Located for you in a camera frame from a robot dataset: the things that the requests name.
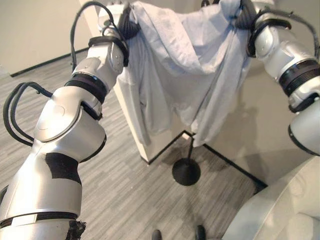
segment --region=black cable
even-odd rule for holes
[[[17,124],[16,122],[16,109],[17,109],[17,106],[18,106],[18,102],[19,102],[19,99],[21,97],[21,95],[24,93],[24,91],[26,90],[27,87],[32,87],[34,88],[35,90],[37,90],[37,92],[39,94],[43,94],[44,96],[50,98],[52,96],[52,93],[45,90],[43,87],[41,87],[39,84],[37,84],[36,82],[33,82],[33,81],[30,81],[30,82],[26,82],[24,83],[20,89],[18,90],[18,92],[16,93],[15,95],[15,98],[12,102],[12,105],[11,105],[11,111],[10,111],[10,119],[11,119],[11,123],[12,123],[12,126],[22,135],[24,136],[25,138],[31,140],[32,142],[34,141],[34,138],[28,134],[26,134]]]
[[[20,138],[18,135],[15,134],[15,132],[12,130],[11,126],[10,126],[10,120],[9,120],[9,107],[10,107],[10,103],[12,101],[12,99],[15,97],[15,95],[17,94],[17,92],[19,91],[20,87],[24,84],[24,82],[20,83],[18,86],[16,86],[13,91],[9,94],[9,96],[6,98],[5,103],[3,105],[3,123],[5,126],[5,129],[7,130],[7,132],[11,135],[11,137],[13,137],[15,140],[17,140],[20,143],[23,143],[25,145],[28,146],[32,146],[33,143],[26,141],[22,138]]]
[[[33,145],[33,140],[34,138],[31,137],[30,135],[26,134],[17,124],[16,122],[16,109],[17,109],[17,105],[19,102],[19,99],[21,97],[21,95],[23,94],[24,90],[27,87],[32,87],[35,90],[37,90],[37,92],[39,94],[43,94],[46,97],[51,97],[52,93],[45,90],[43,87],[41,87],[39,84],[35,83],[35,82],[22,82],[20,84],[18,84],[18,86],[16,86],[14,88],[14,90],[10,93],[10,95],[7,97],[4,106],[3,106],[3,122],[4,122],[4,126],[6,128],[6,130],[8,131],[8,133],[17,141],[19,141],[20,143],[23,143],[25,145],[28,146],[32,146]],[[26,141],[22,138],[20,138],[18,135],[15,134],[15,132],[13,131],[13,129],[11,128],[10,125],[10,119],[9,119],[9,108],[10,108],[10,104],[12,102],[12,100],[14,99],[12,105],[11,105],[11,111],[10,111],[10,119],[11,119],[11,123],[13,125],[13,127],[25,138],[31,140],[32,142]]]
[[[114,17],[112,16],[112,13],[110,12],[110,10],[103,5],[102,3],[98,2],[98,1],[89,1],[86,2],[81,8],[80,10],[77,12],[75,19],[73,21],[72,27],[71,27],[71,31],[70,31],[70,43],[71,43],[71,58],[72,58],[72,71],[75,70],[76,66],[77,66],[77,57],[76,57],[76,51],[75,51],[75,32],[76,32],[76,25],[78,22],[78,19],[81,15],[81,13],[88,7],[90,6],[98,6],[100,8],[103,8],[109,15],[109,21],[113,24],[113,26],[115,26],[114,24]]]
[[[286,12],[286,11],[277,10],[277,9],[270,9],[270,8],[266,7],[265,10],[262,10],[257,14],[257,16],[255,17],[254,23],[256,22],[256,20],[260,16],[262,16],[263,14],[266,14],[266,13],[271,13],[271,14],[282,16],[285,18],[289,18],[289,19],[292,19],[298,23],[301,23],[301,24],[304,24],[305,26],[307,26],[307,28],[310,30],[310,32],[312,33],[312,36],[313,36],[314,56],[316,57],[317,60],[319,60],[319,55],[320,55],[319,54],[319,51],[320,51],[319,38],[318,38],[316,29],[309,22],[304,20],[302,17],[293,14],[293,12]]]

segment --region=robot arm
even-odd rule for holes
[[[89,42],[65,86],[46,103],[26,161],[0,194],[0,240],[77,240],[85,224],[78,164],[105,145],[99,120],[105,96],[128,64],[128,49],[113,26]]]
[[[307,153],[319,156],[319,43],[316,39],[314,56],[290,31],[291,24],[279,18],[277,13],[286,14],[272,10],[273,1],[243,2],[243,12],[246,13],[238,17],[236,25],[251,28],[247,53],[263,62],[265,71],[280,84],[288,96],[289,109],[296,113],[288,127],[291,140]]]

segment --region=black band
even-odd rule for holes
[[[295,137],[295,135],[292,133],[291,131],[291,126],[289,125],[288,127],[288,133],[289,133],[289,136],[292,140],[292,142],[294,142],[295,145],[297,145],[300,149],[302,149],[303,151],[307,152],[308,154],[311,154],[311,155],[315,155],[315,156],[320,156],[319,154],[309,150],[308,148],[306,148],[305,146],[303,146]]]
[[[298,87],[320,75],[320,65],[316,60],[309,59],[289,67],[280,77],[279,84],[287,96]]]
[[[14,217],[10,217],[6,220],[3,220],[0,222],[0,229],[11,226],[12,220],[17,217],[21,216],[27,216],[27,215],[34,215],[36,214],[36,220],[49,220],[49,219],[70,219],[70,220],[76,220],[77,214],[70,213],[70,212],[63,212],[63,211],[47,211],[47,212],[36,212],[36,213],[29,213],[24,215],[18,215]]]
[[[92,45],[95,45],[95,44],[102,44],[102,43],[114,43],[116,44],[122,54],[123,54],[123,66],[124,67],[127,67],[128,66],[128,63],[129,63],[129,52],[128,52],[128,49],[126,48],[126,46],[122,43],[122,41],[115,37],[115,36],[96,36],[96,37],[93,37],[89,40],[89,48],[92,46]]]
[[[53,179],[70,179],[81,184],[77,160],[62,153],[50,152],[45,155]]]
[[[246,46],[246,54],[251,57],[255,58],[256,57],[256,46],[255,46],[255,41],[259,34],[267,27],[273,27],[273,26],[279,26],[279,27],[284,27],[284,28],[289,28],[291,29],[291,24],[290,22],[283,20],[283,19],[266,19],[261,21],[258,26],[256,26],[250,36],[250,39],[248,41],[248,44]]]
[[[65,86],[75,86],[85,89],[94,95],[101,104],[104,103],[107,95],[107,89],[100,79],[84,73],[74,75],[71,80],[65,84]]]

